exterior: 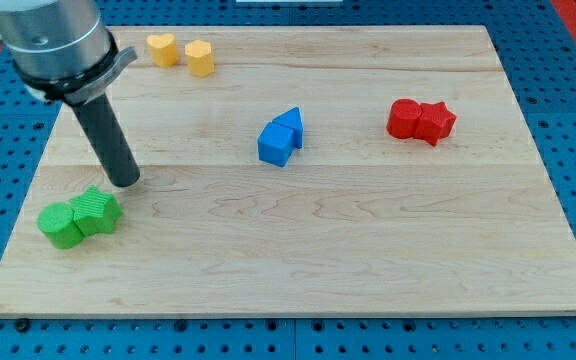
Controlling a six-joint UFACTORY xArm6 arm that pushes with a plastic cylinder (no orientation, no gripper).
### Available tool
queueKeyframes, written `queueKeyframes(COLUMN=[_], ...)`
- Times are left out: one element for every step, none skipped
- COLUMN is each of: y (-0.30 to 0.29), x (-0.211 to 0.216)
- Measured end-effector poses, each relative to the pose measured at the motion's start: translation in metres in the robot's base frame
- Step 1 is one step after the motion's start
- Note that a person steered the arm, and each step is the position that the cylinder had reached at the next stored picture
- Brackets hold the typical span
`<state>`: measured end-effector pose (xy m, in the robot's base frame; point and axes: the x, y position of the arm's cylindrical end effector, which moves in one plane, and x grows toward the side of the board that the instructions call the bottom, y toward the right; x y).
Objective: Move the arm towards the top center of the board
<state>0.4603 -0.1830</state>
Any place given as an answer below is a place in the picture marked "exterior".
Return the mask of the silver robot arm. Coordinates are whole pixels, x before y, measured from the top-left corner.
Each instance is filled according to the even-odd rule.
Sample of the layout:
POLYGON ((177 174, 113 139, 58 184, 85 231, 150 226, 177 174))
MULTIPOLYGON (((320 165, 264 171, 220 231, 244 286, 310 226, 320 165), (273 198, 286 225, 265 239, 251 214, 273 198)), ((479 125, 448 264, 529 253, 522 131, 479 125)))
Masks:
POLYGON ((33 95, 76 106, 137 59, 118 48, 93 0, 0 0, 0 41, 33 95))

